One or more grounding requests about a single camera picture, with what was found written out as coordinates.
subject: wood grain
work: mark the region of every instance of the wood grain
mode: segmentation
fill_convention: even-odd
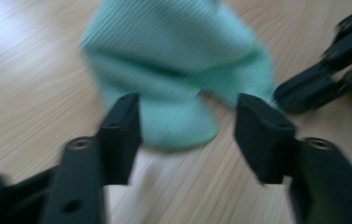
[[[317,62],[352,0],[227,0],[275,60],[281,83]],[[0,0],[0,173],[16,183],[94,134],[105,108],[77,43],[99,0]],[[293,223],[284,186],[262,187],[232,139],[234,111],[205,97],[220,134],[164,154],[142,147],[129,187],[105,188],[112,223]],[[299,137],[328,139],[352,160],[352,94],[291,117]]]

